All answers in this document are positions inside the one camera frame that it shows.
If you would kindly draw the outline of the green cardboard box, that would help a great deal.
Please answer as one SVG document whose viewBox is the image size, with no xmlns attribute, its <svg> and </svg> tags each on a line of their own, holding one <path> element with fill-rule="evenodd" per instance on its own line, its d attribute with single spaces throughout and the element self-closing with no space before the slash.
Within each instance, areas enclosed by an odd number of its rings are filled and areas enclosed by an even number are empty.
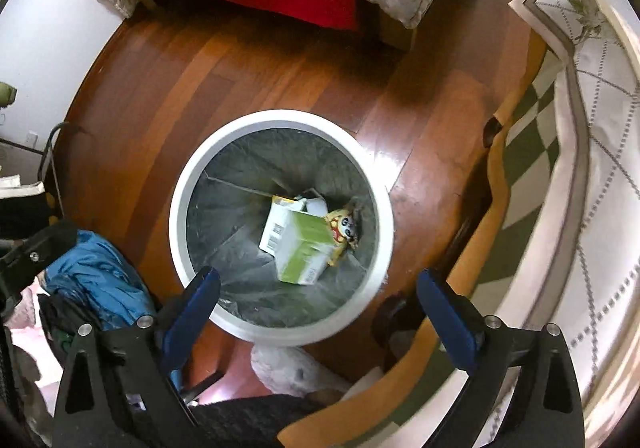
<svg viewBox="0 0 640 448">
<path fill-rule="evenodd" d="M 278 280 L 312 286 L 329 265 L 336 246 L 330 226 L 322 217 L 291 212 L 274 253 Z"/>
</svg>

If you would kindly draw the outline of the white pink cosmetic box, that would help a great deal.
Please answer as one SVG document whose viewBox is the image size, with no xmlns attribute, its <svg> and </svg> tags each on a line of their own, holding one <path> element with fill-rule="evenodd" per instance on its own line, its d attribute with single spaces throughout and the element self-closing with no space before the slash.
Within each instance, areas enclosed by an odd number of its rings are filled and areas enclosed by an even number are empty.
<svg viewBox="0 0 640 448">
<path fill-rule="evenodd" d="M 314 188 L 305 190 L 296 199 L 303 202 L 303 212 L 305 213 L 317 217 L 324 217 L 329 213 L 326 199 Z"/>
</svg>

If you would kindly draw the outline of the white round trash bin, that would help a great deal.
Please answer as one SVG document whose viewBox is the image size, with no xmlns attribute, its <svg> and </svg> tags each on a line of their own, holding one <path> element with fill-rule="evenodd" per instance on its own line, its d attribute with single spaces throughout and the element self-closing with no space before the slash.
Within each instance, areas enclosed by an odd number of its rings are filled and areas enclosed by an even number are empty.
<svg viewBox="0 0 640 448">
<path fill-rule="evenodd" d="M 381 289 L 394 218 L 352 136 L 321 116 L 267 110 L 194 151 L 168 232 L 182 282 L 218 272 L 214 324 L 248 342 L 303 346 L 345 329 Z"/>
</svg>

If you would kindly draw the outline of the pink fuzzy garment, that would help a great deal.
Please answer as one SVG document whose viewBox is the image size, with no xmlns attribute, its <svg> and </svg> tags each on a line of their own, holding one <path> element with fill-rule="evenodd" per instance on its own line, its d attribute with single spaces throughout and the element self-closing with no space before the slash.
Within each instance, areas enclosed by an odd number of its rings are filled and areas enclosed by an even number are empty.
<svg viewBox="0 0 640 448">
<path fill-rule="evenodd" d="M 37 323 L 37 290 L 40 288 L 39 282 L 34 281 L 21 293 L 21 301 L 9 314 L 9 318 L 4 320 L 4 324 L 9 329 L 26 329 L 35 327 Z"/>
</svg>

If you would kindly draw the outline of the black white chair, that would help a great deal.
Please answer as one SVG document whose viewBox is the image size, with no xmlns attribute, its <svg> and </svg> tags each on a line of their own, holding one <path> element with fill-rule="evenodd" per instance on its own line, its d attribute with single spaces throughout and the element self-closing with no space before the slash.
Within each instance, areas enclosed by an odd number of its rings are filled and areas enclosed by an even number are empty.
<svg viewBox="0 0 640 448">
<path fill-rule="evenodd" d="M 43 182 L 23 185 L 20 175 L 2 177 L 0 238 L 28 239 L 56 220 L 56 201 Z"/>
</svg>

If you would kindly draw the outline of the blue jacket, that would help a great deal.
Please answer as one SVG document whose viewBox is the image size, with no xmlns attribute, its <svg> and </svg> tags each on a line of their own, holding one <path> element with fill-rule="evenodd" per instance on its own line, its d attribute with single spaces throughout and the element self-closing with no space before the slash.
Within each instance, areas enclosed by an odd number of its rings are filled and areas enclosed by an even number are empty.
<svg viewBox="0 0 640 448">
<path fill-rule="evenodd" d="M 104 331 L 156 315 L 136 270 L 111 242 L 88 230 L 78 230 L 76 244 L 46 269 L 44 290 L 92 312 Z"/>
</svg>

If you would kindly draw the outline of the green checkered orange blanket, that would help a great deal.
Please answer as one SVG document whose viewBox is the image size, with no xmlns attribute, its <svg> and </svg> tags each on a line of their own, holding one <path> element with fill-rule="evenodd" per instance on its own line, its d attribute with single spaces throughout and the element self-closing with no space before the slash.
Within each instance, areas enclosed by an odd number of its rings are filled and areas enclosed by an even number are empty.
<svg viewBox="0 0 640 448">
<path fill-rule="evenodd" d="M 475 288 L 506 214 L 509 195 L 502 163 L 506 134 L 546 53 L 541 36 L 530 32 L 525 72 L 483 128 L 482 155 L 465 186 L 460 228 L 436 266 L 436 274 L 463 296 Z M 278 439 L 285 447 L 343 447 L 353 440 L 361 447 L 361 437 L 370 440 L 390 433 L 393 425 L 410 419 L 434 397 L 449 378 L 446 364 L 436 331 L 428 319 L 420 317 L 408 352 L 381 379 L 289 425 Z"/>
</svg>

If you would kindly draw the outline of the grey plastic bin liner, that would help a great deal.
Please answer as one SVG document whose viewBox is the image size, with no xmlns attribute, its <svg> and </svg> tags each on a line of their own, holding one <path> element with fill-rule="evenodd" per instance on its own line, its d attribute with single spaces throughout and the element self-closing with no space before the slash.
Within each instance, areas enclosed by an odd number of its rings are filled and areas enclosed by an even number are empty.
<svg viewBox="0 0 640 448">
<path fill-rule="evenodd" d="M 329 210 L 355 213 L 357 244 L 312 286 L 278 280 L 276 263 L 259 247 L 271 198 L 316 190 Z M 376 218 L 371 193 L 356 165 L 327 140 L 292 128 L 235 139 L 204 168 L 186 213 L 193 268 L 216 268 L 220 306 L 267 328 L 309 326 L 354 295 L 374 254 Z"/>
</svg>

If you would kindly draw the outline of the black trouser leg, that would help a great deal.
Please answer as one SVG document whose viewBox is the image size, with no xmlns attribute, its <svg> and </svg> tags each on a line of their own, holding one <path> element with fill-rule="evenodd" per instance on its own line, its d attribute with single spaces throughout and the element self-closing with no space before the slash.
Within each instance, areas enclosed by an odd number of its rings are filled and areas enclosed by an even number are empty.
<svg viewBox="0 0 640 448">
<path fill-rule="evenodd" d="M 186 408 L 206 437 L 203 447 L 282 447 L 280 431 L 324 405 L 303 397 L 272 394 Z"/>
</svg>

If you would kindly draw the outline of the white grey patterned quilt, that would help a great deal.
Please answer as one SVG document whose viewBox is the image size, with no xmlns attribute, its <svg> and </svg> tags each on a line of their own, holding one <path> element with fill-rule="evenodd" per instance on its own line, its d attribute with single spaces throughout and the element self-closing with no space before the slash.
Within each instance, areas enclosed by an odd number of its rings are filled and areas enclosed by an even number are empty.
<svg viewBox="0 0 640 448">
<path fill-rule="evenodd" d="M 562 330 L 600 447 L 639 390 L 639 41 L 605 0 L 510 6 L 542 55 L 499 116 L 509 202 L 472 300 Z"/>
</svg>

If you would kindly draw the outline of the cartoon snack wrapper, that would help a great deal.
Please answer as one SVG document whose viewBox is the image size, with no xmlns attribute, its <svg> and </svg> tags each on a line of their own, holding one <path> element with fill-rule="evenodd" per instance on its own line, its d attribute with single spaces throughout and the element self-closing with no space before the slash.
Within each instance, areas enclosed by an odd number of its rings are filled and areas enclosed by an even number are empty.
<svg viewBox="0 0 640 448">
<path fill-rule="evenodd" d="M 329 225 L 334 242 L 328 264 L 334 266 L 346 248 L 355 249 L 358 246 L 355 214 L 350 208 L 340 208 L 326 214 L 324 220 Z"/>
</svg>

